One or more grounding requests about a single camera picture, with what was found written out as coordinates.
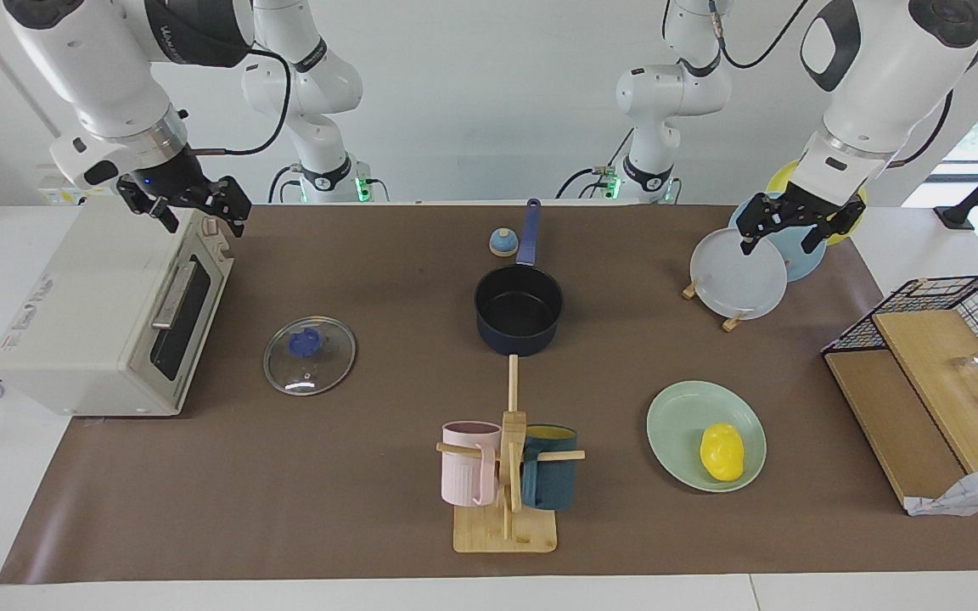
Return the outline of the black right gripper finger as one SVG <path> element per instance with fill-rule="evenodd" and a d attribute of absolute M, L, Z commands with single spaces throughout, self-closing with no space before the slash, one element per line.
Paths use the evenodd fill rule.
<path fill-rule="evenodd" d="M 236 179 L 223 177 L 206 183 L 201 209 L 209 216 L 225 221 L 232 235 L 240 238 L 244 235 L 252 202 Z"/>
<path fill-rule="evenodd" d="M 177 232 L 179 220 L 168 209 L 166 198 L 152 199 L 132 179 L 120 179 L 119 194 L 131 213 L 139 216 L 150 216 L 151 219 L 159 221 L 159 224 L 163 225 L 167 232 Z"/>

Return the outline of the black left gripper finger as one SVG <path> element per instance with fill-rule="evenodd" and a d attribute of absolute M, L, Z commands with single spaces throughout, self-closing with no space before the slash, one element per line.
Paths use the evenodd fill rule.
<path fill-rule="evenodd" d="M 782 193 L 756 193 L 745 202 L 739 213 L 742 255 L 752 254 L 761 238 L 785 229 L 781 197 Z"/>
<path fill-rule="evenodd" d="M 846 234 L 846 214 L 838 212 L 808 228 L 807 235 L 801 240 L 801 249 L 804 254 L 811 254 L 818 246 L 834 244 L 835 241 L 845 239 Z"/>

